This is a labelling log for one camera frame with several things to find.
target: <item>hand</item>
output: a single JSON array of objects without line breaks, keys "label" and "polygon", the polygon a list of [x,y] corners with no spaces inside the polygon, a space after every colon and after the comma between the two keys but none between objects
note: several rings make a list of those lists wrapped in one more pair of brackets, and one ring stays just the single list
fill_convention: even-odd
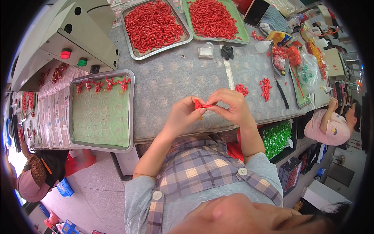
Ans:
[{"label": "hand", "polygon": [[22,141],[22,143],[21,143],[21,151],[22,151],[22,153],[23,153],[25,156],[27,156],[27,155],[30,154],[30,151],[28,150],[28,146],[27,146],[27,144],[26,144],[25,141]]},{"label": "hand", "polygon": [[195,110],[195,99],[198,99],[201,104],[205,104],[204,100],[195,96],[186,97],[173,104],[162,130],[166,133],[166,136],[177,138],[190,124],[198,120],[206,112],[206,108]]},{"label": "hand", "polygon": [[247,102],[244,96],[234,90],[220,88],[212,93],[206,102],[207,105],[222,101],[228,104],[230,107],[225,109],[223,107],[213,105],[208,110],[212,110],[215,113],[221,115],[227,120],[230,120],[234,124],[241,127],[246,127],[249,124],[248,116],[251,115]]},{"label": "hand", "polygon": [[336,98],[334,97],[331,97],[330,101],[328,102],[328,108],[335,111],[336,109],[338,109],[338,106],[339,106],[338,100],[336,100]]}]

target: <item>smartphone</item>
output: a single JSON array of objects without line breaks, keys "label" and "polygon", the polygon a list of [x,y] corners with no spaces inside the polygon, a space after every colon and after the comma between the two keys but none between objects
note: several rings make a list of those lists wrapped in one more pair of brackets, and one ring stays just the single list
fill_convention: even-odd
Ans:
[{"label": "smartphone", "polygon": [[269,6],[264,0],[253,0],[244,15],[244,23],[257,27]]}]

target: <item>workbench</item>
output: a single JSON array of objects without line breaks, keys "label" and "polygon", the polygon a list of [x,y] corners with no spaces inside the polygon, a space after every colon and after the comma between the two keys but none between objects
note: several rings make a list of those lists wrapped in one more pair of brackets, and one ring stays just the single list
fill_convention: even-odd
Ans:
[{"label": "workbench", "polygon": [[[245,25],[249,34],[258,28]],[[189,95],[204,100],[219,88],[234,90],[236,84],[248,86],[245,97],[248,107],[257,124],[266,124],[297,117],[314,109],[308,105],[299,109],[290,73],[279,77],[274,71],[271,57],[259,54],[255,49],[258,42],[251,37],[247,45],[221,44],[213,42],[212,60],[199,60],[197,48],[205,42],[192,40],[190,43],[164,51],[147,59],[136,61],[131,58],[125,40],[123,27],[113,28],[109,38],[120,50],[118,69],[130,69],[135,74],[134,93],[134,142],[147,143],[153,140],[164,127],[173,103]],[[230,45],[234,49],[234,59],[221,56],[220,45]],[[279,92],[276,75],[287,98],[287,110]],[[261,96],[259,85],[263,78],[271,80],[269,101]],[[218,105],[228,108],[224,103]],[[227,131],[238,126],[218,114],[207,111],[202,121],[196,121],[184,134]]]}]

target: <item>red plastic stool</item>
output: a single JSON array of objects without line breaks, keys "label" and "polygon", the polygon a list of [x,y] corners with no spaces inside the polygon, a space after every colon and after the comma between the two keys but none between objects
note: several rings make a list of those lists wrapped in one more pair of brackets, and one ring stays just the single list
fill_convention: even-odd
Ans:
[{"label": "red plastic stool", "polygon": [[90,153],[90,150],[84,149],[83,154],[85,156],[84,162],[79,162],[76,158],[72,158],[70,154],[68,154],[68,158],[65,162],[65,177],[71,176],[75,172],[96,163],[96,157]]}]

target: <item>black glove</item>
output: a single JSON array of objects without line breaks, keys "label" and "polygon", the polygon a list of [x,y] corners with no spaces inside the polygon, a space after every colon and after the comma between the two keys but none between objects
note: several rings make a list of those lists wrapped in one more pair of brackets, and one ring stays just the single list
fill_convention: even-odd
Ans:
[{"label": "black glove", "polygon": [[234,59],[234,49],[232,48],[232,46],[222,46],[221,55],[226,60],[228,60],[229,58]]}]

